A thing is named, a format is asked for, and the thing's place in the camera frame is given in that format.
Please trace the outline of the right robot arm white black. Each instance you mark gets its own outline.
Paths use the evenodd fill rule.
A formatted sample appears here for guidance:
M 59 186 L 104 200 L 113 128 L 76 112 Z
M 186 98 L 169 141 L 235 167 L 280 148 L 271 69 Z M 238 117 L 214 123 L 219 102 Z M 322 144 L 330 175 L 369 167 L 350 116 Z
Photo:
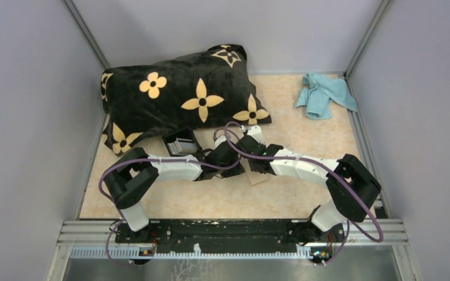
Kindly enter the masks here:
M 288 176 L 315 183 L 329 192 L 328 203 L 317 207 L 308 219 L 306 233 L 313 241 L 322 241 L 332 227 L 345 221 L 355 227 L 370 217 L 378 237 L 366 236 L 382 242 L 384 235 L 376 217 L 370 212 L 380 195 L 381 184 L 354 155 L 340 159 L 324 159 L 295 153 L 281 145 L 265 144 L 258 125 L 240 126 L 244 136 L 234 145 L 244 156 L 253 172 Z

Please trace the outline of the light blue towel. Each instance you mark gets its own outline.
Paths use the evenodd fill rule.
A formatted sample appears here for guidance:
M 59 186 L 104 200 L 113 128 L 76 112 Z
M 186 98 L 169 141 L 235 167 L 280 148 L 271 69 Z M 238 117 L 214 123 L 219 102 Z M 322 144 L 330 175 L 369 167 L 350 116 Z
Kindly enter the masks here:
M 333 102 L 350 111 L 359 111 L 356 100 L 350 95 L 346 82 L 341 78 L 308 73 L 303 76 L 302 85 L 295 107 L 304 107 L 305 115 L 310 119 L 331 119 L 330 104 Z

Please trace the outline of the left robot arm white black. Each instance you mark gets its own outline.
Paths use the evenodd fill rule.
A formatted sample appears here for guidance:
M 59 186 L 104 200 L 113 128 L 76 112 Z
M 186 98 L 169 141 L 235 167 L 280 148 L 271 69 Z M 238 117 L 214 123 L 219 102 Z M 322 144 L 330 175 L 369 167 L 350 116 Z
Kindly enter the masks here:
M 152 226 L 141 200 L 154 183 L 238 176 L 245 173 L 240 161 L 241 157 L 227 143 L 220 143 L 214 149 L 197 148 L 194 152 L 168 157 L 134 148 L 103 173 L 99 188 L 106 186 L 105 195 L 125 220 L 130 236 L 145 242 L 152 235 Z

